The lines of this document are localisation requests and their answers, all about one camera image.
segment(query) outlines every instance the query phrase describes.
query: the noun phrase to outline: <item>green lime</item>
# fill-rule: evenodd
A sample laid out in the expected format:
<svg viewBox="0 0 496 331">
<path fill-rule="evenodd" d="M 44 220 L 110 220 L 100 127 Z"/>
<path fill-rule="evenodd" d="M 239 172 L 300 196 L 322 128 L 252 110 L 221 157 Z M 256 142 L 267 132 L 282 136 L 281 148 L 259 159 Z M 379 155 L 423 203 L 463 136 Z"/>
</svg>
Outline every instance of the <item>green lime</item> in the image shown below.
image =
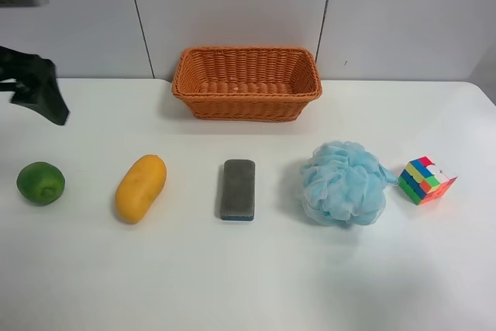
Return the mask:
<svg viewBox="0 0 496 331">
<path fill-rule="evenodd" d="M 65 178 L 51 164 L 36 162 L 25 166 L 17 177 L 17 188 L 29 201 L 48 205 L 64 192 Z"/>
</svg>

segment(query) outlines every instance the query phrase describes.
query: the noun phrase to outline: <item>white table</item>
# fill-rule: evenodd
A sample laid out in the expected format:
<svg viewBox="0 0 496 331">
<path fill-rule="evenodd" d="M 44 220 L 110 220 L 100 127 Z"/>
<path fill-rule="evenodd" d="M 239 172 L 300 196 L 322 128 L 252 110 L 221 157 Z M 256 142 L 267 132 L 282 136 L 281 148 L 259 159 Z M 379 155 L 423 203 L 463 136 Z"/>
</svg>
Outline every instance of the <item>white table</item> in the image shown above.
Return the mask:
<svg viewBox="0 0 496 331">
<path fill-rule="evenodd" d="M 194 119 L 159 80 L 62 79 L 65 127 L 0 105 L 0 329 L 496 329 L 496 107 L 450 82 L 324 81 L 289 123 Z M 293 191 L 321 143 L 355 140 L 399 174 L 429 155 L 459 175 L 439 201 L 398 188 L 373 226 L 317 226 Z M 146 153 L 164 191 L 135 226 L 115 187 Z M 219 166 L 257 164 L 255 219 L 215 212 Z M 16 177 L 45 160 L 67 179 L 46 207 Z"/>
</svg>

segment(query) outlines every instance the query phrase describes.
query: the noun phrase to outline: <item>wicker basket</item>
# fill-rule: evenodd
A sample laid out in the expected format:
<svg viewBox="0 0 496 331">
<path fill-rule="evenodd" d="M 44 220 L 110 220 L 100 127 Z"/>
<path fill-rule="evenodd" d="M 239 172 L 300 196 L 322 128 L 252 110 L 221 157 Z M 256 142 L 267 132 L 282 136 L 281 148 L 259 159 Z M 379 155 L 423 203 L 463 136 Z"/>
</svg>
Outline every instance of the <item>wicker basket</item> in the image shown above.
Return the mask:
<svg viewBox="0 0 496 331">
<path fill-rule="evenodd" d="M 322 86 L 303 48 L 195 47 L 181 55 L 172 93 L 200 119 L 288 122 Z"/>
</svg>

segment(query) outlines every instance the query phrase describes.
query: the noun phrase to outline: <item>rubik's cube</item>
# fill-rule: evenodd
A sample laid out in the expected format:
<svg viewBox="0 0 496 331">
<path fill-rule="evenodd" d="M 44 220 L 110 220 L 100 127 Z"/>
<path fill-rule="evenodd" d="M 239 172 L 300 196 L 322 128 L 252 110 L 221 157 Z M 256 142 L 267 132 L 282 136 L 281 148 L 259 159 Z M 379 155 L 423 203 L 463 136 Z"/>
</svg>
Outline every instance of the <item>rubik's cube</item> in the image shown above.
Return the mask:
<svg viewBox="0 0 496 331">
<path fill-rule="evenodd" d="M 412 160 L 399 178 L 400 188 L 416 205 L 442 197 L 455 180 L 456 176 L 438 168 L 428 157 Z"/>
</svg>

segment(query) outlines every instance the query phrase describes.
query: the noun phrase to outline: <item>white wall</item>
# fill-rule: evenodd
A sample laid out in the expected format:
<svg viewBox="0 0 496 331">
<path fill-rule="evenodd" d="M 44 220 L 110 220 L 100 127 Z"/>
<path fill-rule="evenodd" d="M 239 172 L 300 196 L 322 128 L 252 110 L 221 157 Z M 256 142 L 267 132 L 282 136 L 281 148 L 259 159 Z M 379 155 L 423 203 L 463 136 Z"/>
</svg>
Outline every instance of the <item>white wall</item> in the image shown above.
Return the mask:
<svg viewBox="0 0 496 331">
<path fill-rule="evenodd" d="M 319 70 L 323 78 L 464 80 L 484 59 L 494 66 L 495 47 L 496 0 L 329 0 Z"/>
<path fill-rule="evenodd" d="M 155 76 L 195 45 L 300 45 L 315 53 L 326 0 L 137 0 Z"/>
<path fill-rule="evenodd" d="M 151 77 L 133 0 L 0 9 L 0 45 L 52 59 L 62 77 Z"/>
</svg>

